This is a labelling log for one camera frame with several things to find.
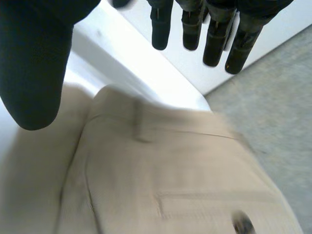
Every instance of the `khaki trousers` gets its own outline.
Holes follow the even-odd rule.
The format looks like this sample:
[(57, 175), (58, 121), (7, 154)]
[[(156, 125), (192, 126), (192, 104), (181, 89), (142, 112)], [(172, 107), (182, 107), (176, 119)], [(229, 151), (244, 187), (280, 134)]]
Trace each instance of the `khaki trousers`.
[[(81, 122), (77, 144), (70, 133), (63, 138), (73, 149), (55, 157), (62, 166), (13, 173), (6, 159), (1, 234), (235, 234), (241, 213), (258, 234), (302, 233), (281, 192), (219, 116), (155, 107), (106, 87)], [(23, 175), (33, 191), (20, 185)]]

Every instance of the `gray carpet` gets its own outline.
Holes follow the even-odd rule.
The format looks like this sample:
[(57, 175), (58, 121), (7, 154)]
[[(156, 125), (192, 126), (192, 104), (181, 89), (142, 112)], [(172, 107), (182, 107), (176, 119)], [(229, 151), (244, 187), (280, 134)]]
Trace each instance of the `gray carpet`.
[(207, 96), (312, 234), (312, 26)]

